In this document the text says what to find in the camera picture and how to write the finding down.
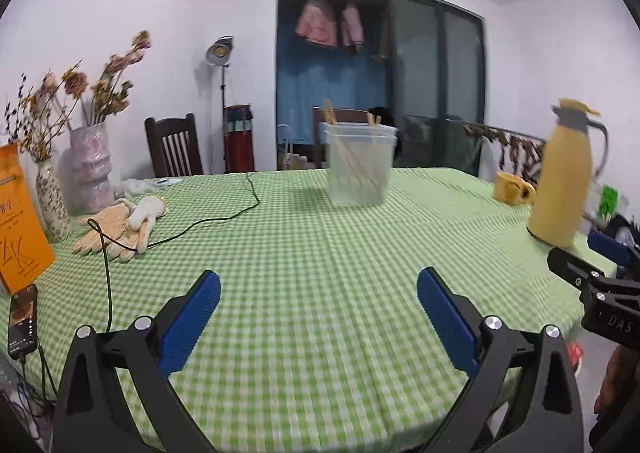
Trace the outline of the person's right hand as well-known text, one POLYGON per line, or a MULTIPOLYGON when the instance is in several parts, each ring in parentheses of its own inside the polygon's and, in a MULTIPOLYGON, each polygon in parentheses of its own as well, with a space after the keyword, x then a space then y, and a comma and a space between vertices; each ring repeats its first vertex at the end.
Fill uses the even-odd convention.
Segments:
POLYGON ((606 364, 605 375, 600 392, 594 403, 593 413, 600 415, 615 401, 625 379, 629 376, 629 369, 634 366, 634 378, 639 380, 639 355, 623 346, 617 346, 606 364))

